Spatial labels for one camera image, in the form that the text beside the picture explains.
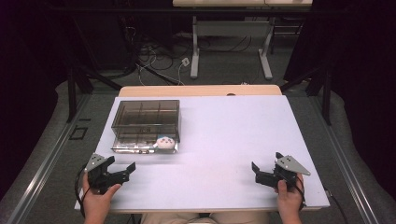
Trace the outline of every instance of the cable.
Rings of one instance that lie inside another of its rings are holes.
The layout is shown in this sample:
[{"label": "cable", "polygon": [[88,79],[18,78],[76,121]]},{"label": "cable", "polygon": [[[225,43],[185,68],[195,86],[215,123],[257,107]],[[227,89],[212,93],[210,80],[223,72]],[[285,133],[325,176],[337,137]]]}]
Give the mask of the cable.
[{"label": "cable", "polygon": [[143,66],[141,66],[140,62],[138,62],[136,65],[141,68],[139,71],[141,71],[144,68],[144,69],[148,70],[151,74],[153,74],[153,75],[159,77],[160,79],[164,80],[166,82],[166,84],[168,84],[168,85],[169,85],[169,83],[172,83],[174,85],[182,84],[184,86],[184,83],[181,82],[180,80],[176,80],[176,79],[174,79],[172,77],[168,77],[168,76],[166,76],[164,74],[158,73],[158,72],[156,72],[156,71],[154,71],[154,70],[152,70],[152,69],[150,69],[150,68],[148,68],[146,66],[143,67]]},{"label": "cable", "polygon": [[81,173],[82,173],[82,171],[85,169],[85,167],[87,166],[87,163],[85,163],[82,167],[81,167],[81,169],[78,171],[78,173],[77,173],[77,176],[76,176],[76,180],[75,180],[75,195],[76,195],[76,198],[77,198],[77,201],[78,201],[78,203],[79,203],[79,206],[80,206],[80,212],[81,212],[81,214],[82,214],[82,216],[83,217],[85,217],[85,211],[84,211],[84,205],[83,205],[83,202],[84,202],[84,196],[85,196],[85,193],[83,194],[83,197],[82,197],[82,199],[80,199],[79,198],[79,193],[78,193],[78,182],[79,182],[79,177],[81,176]]},{"label": "cable", "polygon": [[[156,42],[156,41],[153,40],[150,36],[146,36],[146,38],[151,39],[153,42]],[[190,46],[187,46],[187,47],[182,46],[182,47],[186,48],[186,50],[184,50],[184,52],[183,52],[181,55],[177,55],[177,56],[170,55],[170,54],[165,53],[165,52],[163,52],[162,50],[160,50],[160,49],[165,49],[166,51],[169,52],[169,50],[168,50],[167,48],[165,48],[164,46],[162,46],[162,45],[157,45],[157,47],[155,47],[155,48],[153,48],[153,49],[158,49],[158,50],[161,52],[161,54],[166,55],[166,56],[168,56],[168,57],[171,58],[171,59],[179,59],[179,58],[182,57],[184,54],[186,54],[187,51],[188,51],[189,49],[192,49],[192,47],[190,47]]]},{"label": "cable", "polygon": [[[164,68],[157,68],[157,67],[154,67],[153,64],[151,63],[150,67],[155,69],[155,70],[167,70],[167,69],[171,68],[173,66],[173,64],[174,64],[174,59],[172,57],[170,57],[169,55],[167,55],[167,54],[165,54],[165,55],[168,56],[168,58],[171,60],[171,62],[170,62],[170,64],[168,66],[166,66]],[[162,57],[161,59],[159,57],[157,58],[158,61],[163,60],[163,59],[165,59],[165,57]]]},{"label": "cable", "polygon": [[177,85],[179,86],[180,85],[180,69],[181,69],[181,66],[183,65],[183,63],[181,63],[180,64],[180,66],[178,67],[178,70],[177,70],[177,77],[178,77],[178,83],[177,83]]},{"label": "cable", "polygon": [[141,65],[139,65],[141,68],[140,68],[140,71],[143,69],[143,68],[146,68],[146,67],[148,67],[148,66],[151,66],[156,60],[157,60],[157,54],[155,53],[155,51],[154,50],[152,50],[152,49],[150,49],[149,51],[151,51],[151,52],[153,52],[154,54],[154,60],[152,60],[152,59],[150,59],[149,60],[149,64],[146,64],[146,65],[144,65],[144,66],[141,66]]},{"label": "cable", "polygon": [[345,222],[346,224],[348,224],[348,222],[347,222],[347,216],[346,216],[346,214],[344,213],[344,210],[343,210],[343,208],[341,207],[340,203],[335,199],[335,197],[332,195],[332,193],[330,192],[329,189],[327,189],[327,188],[324,187],[324,186],[323,186],[323,188],[324,188],[324,190],[326,191],[326,194],[327,194],[328,196],[330,196],[330,197],[334,200],[335,204],[337,205],[338,209],[339,209],[340,212],[341,212],[341,215],[343,216],[344,222]]},{"label": "cable", "polygon": [[295,189],[297,189],[297,191],[301,194],[302,201],[301,201],[301,205],[300,205],[299,210],[301,211],[304,207],[306,207],[305,196],[304,196],[304,183],[303,183],[303,181],[302,181],[298,176],[296,176],[297,179],[300,181],[302,187],[303,187],[303,189],[300,189],[299,187],[297,187],[297,185],[296,185],[294,182],[292,182],[291,180],[287,179],[287,178],[286,178],[284,175],[282,175],[280,172],[277,172],[276,175],[279,175],[279,176],[282,177],[284,180],[286,180],[286,182],[290,183],[290,184],[291,184]]},{"label": "cable", "polygon": [[129,220],[132,220],[132,224],[136,224],[136,221],[134,220],[134,214],[129,215],[128,220],[126,220],[126,224],[129,223]]},{"label": "cable", "polygon": [[143,84],[143,82],[142,82],[142,76],[141,76],[141,74],[140,74],[140,72],[139,72],[139,82],[140,82],[140,84],[142,84],[142,86],[146,86],[145,84]]}]

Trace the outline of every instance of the transparent plastic container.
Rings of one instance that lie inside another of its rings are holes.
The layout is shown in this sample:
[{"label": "transparent plastic container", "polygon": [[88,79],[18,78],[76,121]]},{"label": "transparent plastic container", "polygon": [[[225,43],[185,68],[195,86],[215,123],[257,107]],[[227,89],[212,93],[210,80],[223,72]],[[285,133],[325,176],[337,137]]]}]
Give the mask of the transparent plastic container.
[{"label": "transparent plastic container", "polygon": [[121,101],[111,126],[119,153],[175,153],[180,142],[179,100]]}]

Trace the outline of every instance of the beige pants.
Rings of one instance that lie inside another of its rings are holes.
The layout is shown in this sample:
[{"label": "beige pants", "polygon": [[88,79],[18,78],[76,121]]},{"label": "beige pants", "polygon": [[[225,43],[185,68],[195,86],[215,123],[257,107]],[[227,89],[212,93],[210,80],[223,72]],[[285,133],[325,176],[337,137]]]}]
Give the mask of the beige pants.
[{"label": "beige pants", "polygon": [[267,224],[265,212],[221,212],[212,213],[210,217],[199,218],[197,213],[146,213],[142,215],[141,224]]}]

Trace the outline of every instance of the human hand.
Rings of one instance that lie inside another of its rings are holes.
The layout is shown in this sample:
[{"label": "human hand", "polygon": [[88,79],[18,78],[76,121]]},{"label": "human hand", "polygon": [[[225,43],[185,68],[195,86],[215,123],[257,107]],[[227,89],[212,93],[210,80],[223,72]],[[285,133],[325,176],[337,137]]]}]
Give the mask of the human hand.
[{"label": "human hand", "polygon": [[85,224],[98,224],[104,223],[108,210],[110,209],[110,201],[113,195],[121,187],[120,184],[113,185],[110,187],[104,195],[95,194],[90,189],[88,183],[88,175],[84,174],[82,180],[82,188],[85,193],[84,197],[84,211],[85,211]]},{"label": "human hand", "polygon": [[[304,181],[301,174],[297,174],[301,181],[296,181],[296,186],[300,190],[304,190]],[[300,205],[303,200],[302,195],[296,188],[288,191],[286,181],[279,180],[277,183],[277,207],[282,218],[283,224],[302,223],[299,216]]]}]

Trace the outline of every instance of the table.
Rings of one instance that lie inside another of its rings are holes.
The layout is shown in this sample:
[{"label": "table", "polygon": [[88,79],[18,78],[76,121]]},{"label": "table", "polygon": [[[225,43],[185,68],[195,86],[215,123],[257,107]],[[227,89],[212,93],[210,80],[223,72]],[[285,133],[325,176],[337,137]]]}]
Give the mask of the table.
[{"label": "table", "polygon": [[[174,7],[310,7],[312,0],[173,0]],[[272,79],[267,59],[275,18],[269,21],[198,21],[192,17],[191,78],[198,78],[199,35],[217,36],[266,36],[263,48],[259,49],[262,71],[266,79]]]},{"label": "table", "polygon": [[[111,123],[120,101],[161,99],[180,100],[178,153],[114,153]],[[110,172],[136,162],[130,181],[123,184],[110,207],[112,213],[129,214],[274,211],[276,194],[255,183],[251,162],[262,171],[272,172],[277,151],[292,155],[312,173],[304,177],[305,209],[330,206],[289,102],[277,86],[123,88],[115,98],[96,149],[106,158],[115,157]]]}]

